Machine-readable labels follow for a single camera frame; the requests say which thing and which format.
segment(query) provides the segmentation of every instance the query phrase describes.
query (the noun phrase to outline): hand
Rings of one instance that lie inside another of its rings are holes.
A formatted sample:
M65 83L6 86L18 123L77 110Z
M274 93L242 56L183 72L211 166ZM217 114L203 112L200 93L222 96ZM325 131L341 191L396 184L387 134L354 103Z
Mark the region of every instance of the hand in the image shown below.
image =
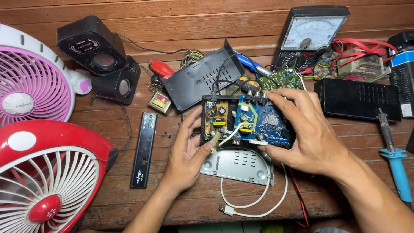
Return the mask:
M195 183L201 165L215 146L210 142L200 146L200 135L191 138L193 130L201 127L201 118L197 118L201 112L202 107L199 106L185 118L171 147L167 168L158 188L172 198Z
M354 162L354 155L325 119L316 93L289 88L266 93L292 124L296 140L289 150L273 145L258 146L259 149L291 168L311 174L337 178L348 171L347 165Z

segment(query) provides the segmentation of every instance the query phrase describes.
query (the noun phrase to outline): blue label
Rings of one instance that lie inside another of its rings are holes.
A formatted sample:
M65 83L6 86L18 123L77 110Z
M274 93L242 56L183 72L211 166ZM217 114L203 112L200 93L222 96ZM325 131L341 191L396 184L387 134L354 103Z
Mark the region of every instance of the blue label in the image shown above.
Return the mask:
M396 55L391 60L391 66L398 66L406 62L414 61L414 51L407 51Z

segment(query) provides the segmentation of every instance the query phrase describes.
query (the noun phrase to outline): fan hub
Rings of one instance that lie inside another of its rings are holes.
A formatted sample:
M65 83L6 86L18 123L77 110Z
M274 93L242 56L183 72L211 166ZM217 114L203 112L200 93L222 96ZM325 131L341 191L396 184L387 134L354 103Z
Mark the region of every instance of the fan hub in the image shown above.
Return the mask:
M34 99L27 93L15 92L3 99L2 108L12 116L26 115L34 108Z
M36 203L29 212L28 220L32 223L42 223L53 218L62 206L58 195L51 195Z

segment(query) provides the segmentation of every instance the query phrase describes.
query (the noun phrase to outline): green circuit board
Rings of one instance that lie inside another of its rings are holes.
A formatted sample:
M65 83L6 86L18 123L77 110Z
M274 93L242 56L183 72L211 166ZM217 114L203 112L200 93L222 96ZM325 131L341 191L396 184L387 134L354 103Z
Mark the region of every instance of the green circuit board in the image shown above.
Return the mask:
M293 67L279 70L271 75L268 75L267 77L260 77L259 81L263 84L265 90L277 88L293 88L303 90L301 78Z

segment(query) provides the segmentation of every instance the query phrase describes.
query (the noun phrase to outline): red screwdriver handle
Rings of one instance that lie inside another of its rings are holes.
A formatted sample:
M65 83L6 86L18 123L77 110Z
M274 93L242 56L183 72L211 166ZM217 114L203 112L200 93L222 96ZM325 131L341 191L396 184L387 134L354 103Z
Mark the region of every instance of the red screwdriver handle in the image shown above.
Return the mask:
M150 60L148 66L164 80L174 74L174 70L162 61Z

